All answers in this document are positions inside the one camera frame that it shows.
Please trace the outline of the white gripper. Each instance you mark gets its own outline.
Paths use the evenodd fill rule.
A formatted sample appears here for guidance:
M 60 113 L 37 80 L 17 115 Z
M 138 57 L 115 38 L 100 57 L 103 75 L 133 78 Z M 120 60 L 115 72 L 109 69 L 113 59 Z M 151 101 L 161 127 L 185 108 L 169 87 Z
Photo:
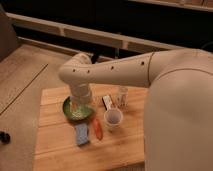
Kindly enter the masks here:
M 84 105 L 87 113 L 93 113 L 92 91 L 89 84 L 70 85 L 70 108 L 71 112 L 76 112 L 78 105 Z

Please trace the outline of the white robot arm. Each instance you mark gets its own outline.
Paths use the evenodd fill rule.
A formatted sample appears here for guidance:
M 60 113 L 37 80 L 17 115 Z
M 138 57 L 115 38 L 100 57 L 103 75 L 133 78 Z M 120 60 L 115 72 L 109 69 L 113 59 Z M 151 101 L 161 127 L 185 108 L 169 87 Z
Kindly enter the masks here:
M 213 53 L 177 49 L 93 64 L 73 56 L 59 69 L 72 99 L 88 103 L 89 85 L 146 87 L 146 171 L 213 171 Z

